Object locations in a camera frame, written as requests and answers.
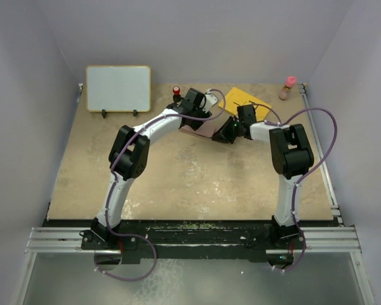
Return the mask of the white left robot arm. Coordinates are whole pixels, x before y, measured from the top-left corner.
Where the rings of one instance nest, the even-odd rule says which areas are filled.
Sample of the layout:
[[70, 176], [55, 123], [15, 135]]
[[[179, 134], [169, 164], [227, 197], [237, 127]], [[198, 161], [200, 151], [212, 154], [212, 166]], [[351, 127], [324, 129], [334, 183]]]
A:
[[110, 181], [104, 203], [91, 223], [96, 242], [111, 249], [118, 241], [121, 213], [135, 179], [147, 166], [152, 144], [184, 126], [197, 130], [212, 117], [219, 99], [212, 93], [191, 88], [184, 97], [175, 92], [173, 102], [161, 114], [142, 125], [122, 126], [109, 153]]

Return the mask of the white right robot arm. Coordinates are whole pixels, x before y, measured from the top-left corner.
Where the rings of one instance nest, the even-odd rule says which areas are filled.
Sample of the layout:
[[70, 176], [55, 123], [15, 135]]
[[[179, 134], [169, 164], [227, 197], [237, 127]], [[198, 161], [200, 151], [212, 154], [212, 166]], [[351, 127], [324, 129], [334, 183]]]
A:
[[271, 219], [269, 239], [276, 248], [285, 248], [299, 235], [301, 180], [314, 164], [314, 155], [301, 124], [283, 125], [257, 121], [256, 104], [239, 105], [216, 131], [212, 140], [233, 144], [236, 138], [268, 142], [275, 172], [279, 175], [276, 211]]

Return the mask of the pink glasses case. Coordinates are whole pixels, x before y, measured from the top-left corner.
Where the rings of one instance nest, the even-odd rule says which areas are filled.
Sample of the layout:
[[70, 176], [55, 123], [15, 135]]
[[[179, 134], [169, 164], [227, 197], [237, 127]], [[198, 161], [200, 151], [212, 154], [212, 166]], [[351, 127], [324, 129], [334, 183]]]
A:
[[214, 121], [206, 121], [197, 130], [193, 130], [190, 126], [185, 125], [179, 131], [202, 139], [211, 139], [218, 131], [218, 126]]

